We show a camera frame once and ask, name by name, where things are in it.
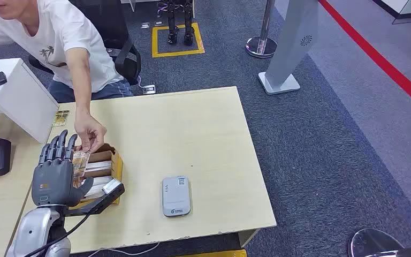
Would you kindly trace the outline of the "person's left hand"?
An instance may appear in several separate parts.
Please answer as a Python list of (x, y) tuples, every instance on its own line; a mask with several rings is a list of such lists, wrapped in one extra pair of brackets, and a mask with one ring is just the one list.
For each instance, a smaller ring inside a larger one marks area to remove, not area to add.
[(75, 114), (74, 128), (83, 150), (96, 152), (104, 144), (106, 128), (87, 112)]

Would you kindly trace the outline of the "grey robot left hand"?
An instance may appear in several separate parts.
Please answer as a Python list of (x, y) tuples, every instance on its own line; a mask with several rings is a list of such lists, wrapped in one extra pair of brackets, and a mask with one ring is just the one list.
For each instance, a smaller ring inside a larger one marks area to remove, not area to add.
[(50, 143), (43, 146), (32, 178), (32, 200), (35, 205), (65, 205), (80, 203), (93, 186), (94, 179), (86, 178), (74, 187), (73, 152), (78, 137), (73, 134), (68, 141), (68, 130), (63, 130)]

